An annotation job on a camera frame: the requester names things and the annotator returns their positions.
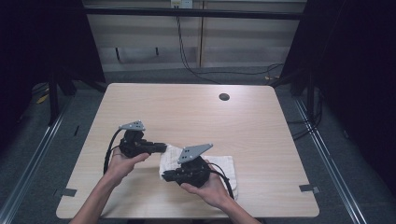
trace hand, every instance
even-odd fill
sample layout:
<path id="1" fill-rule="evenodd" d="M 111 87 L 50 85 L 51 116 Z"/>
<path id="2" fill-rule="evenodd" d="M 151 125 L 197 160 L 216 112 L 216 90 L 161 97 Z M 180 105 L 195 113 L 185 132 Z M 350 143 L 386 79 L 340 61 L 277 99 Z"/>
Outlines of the hand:
<path id="1" fill-rule="evenodd" d="M 148 153 L 139 154 L 133 158 L 128 158 L 121 153 L 118 147 L 113 149 L 111 162 L 108 165 L 105 175 L 111 176 L 116 187 L 121 183 L 121 180 L 132 172 L 134 165 L 138 162 L 144 161 L 149 157 Z"/>
<path id="2" fill-rule="evenodd" d="M 200 196 L 206 203 L 217 208 L 221 208 L 224 203 L 227 203 L 230 199 L 232 200 L 220 177 L 213 173 L 210 173 L 209 179 L 200 188 L 187 183 L 183 183 L 180 186 L 188 193 Z"/>

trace folded white towel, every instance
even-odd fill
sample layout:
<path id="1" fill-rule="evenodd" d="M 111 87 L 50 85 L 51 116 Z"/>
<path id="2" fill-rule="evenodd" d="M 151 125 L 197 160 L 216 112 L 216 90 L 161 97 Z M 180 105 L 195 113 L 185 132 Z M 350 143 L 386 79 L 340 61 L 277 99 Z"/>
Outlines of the folded white towel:
<path id="1" fill-rule="evenodd" d="M 161 155 L 160 161 L 160 178 L 163 179 L 162 174 L 164 171 L 167 170 L 175 170 L 176 168 L 180 167 L 180 164 L 177 163 L 178 158 L 180 156 L 182 149 L 178 147 L 174 147 L 168 145 L 166 151 Z M 238 197 L 238 190 L 236 185 L 236 176 L 235 176 L 235 169 L 233 168 L 233 157 L 232 156 L 202 156 L 204 160 L 208 160 L 211 163 L 215 163 L 223 170 L 224 174 L 227 178 L 230 179 L 230 185 L 233 190 L 233 196 L 235 199 Z M 213 166 L 218 172 L 222 173 L 222 171 L 217 166 Z"/>

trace tape piece on table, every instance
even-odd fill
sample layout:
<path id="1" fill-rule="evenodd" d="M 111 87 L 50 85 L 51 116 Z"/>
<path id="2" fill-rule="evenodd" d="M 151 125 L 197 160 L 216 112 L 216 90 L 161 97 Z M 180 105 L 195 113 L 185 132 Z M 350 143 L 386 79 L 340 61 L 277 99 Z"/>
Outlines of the tape piece on table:
<path id="1" fill-rule="evenodd" d="M 74 197 L 76 195 L 76 192 L 76 189 L 56 189 L 53 196 L 60 198 L 62 196 Z"/>
<path id="2" fill-rule="evenodd" d="M 320 193 L 320 190 L 318 187 L 312 187 L 310 184 L 300 185 L 299 187 L 300 187 L 301 192 L 312 191 L 314 194 Z"/>

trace table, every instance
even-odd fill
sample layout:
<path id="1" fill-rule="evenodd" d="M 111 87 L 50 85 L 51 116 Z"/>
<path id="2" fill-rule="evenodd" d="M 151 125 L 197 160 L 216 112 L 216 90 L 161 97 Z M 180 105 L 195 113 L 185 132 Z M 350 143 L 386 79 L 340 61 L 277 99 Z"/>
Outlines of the table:
<path id="1" fill-rule="evenodd" d="M 228 101 L 219 98 L 230 96 Z M 233 156 L 238 199 L 254 217 L 315 217 L 312 191 L 274 89 L 266 86 L 120 84 L 108 86 L 68 189 L 57 209 L 71 218 L 103 172 L 109 141 L 119 125 L 141 119 L 144 138 L 175 147 L 213 143 L 204 155 Z M 121 132 L 115 141 L 123 136 Z M 138 163 L 113 191 L 103 217 L 226 217 L 175 182 L 159 177 L 160 155 Z"/>

